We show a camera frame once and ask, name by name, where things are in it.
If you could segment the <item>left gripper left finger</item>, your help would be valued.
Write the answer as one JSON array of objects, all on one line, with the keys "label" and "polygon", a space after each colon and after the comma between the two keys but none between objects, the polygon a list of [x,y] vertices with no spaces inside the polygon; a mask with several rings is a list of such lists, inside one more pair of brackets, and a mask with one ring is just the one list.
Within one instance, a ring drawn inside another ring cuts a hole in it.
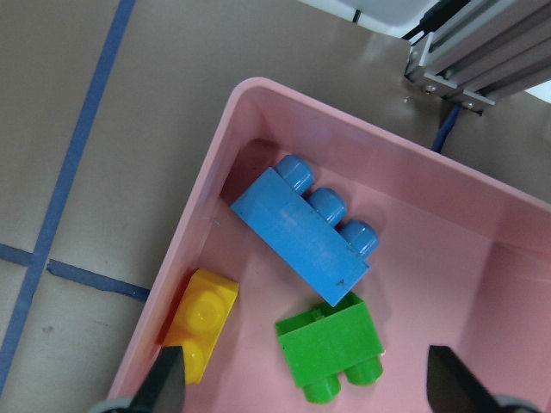
[{"label": "left gripper left finger", "polygon": [[129,412],[181,412],[186,394],[183,347],[164,347],[133,396]]}]

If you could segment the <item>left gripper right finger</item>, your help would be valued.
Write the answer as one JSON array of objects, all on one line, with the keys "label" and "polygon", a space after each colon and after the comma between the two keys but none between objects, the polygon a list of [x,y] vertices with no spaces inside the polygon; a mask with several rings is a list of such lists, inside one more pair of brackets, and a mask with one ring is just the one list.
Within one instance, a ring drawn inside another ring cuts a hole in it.
[{"label": "left gripper right finger", "polygon": [[433,412],[506,412],[448,346],[429,347],[426,393]]}]

